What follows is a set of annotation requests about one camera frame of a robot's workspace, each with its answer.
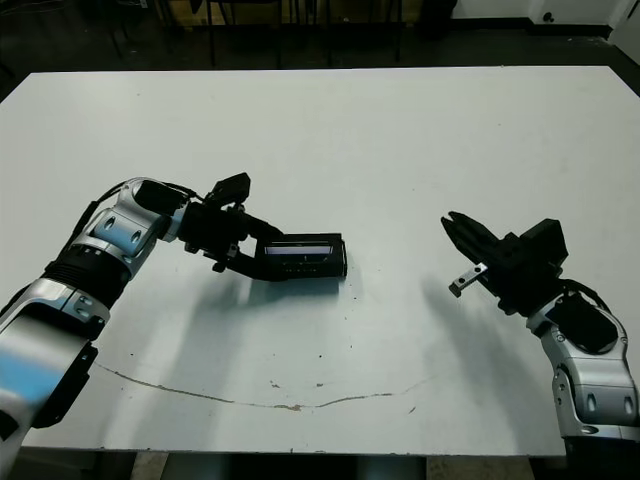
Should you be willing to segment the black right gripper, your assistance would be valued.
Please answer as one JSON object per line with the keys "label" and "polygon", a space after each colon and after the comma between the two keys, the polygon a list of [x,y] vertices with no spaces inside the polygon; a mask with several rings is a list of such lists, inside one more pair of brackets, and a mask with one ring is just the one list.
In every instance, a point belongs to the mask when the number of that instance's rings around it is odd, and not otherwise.
{"label": "black right gripper", "polygon": [[504,313],[530,315],[559,290],[556,244],[544,246],[539,238],[513,233],[498,239],[480,222],[454,211],[440,221],[455,248],[473,264],[450,284],[455,297],[478,282],[498,298]]}

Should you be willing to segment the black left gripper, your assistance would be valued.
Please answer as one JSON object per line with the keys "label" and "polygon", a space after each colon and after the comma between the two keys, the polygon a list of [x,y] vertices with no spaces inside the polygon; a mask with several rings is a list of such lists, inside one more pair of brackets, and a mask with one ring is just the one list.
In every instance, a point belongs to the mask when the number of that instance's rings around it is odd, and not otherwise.
{"label": "black left gripper", "polygon": [[241,252],[239,243],[248,236],[277,239],[283,232],[268,222],[247,214],[242,207],[222,209],[200,202],[186,206],[180,223],[180,240],[185,250],[212,260],[217,273],[229,269],[260,281],[279,281],[280,273],[262,258]]}

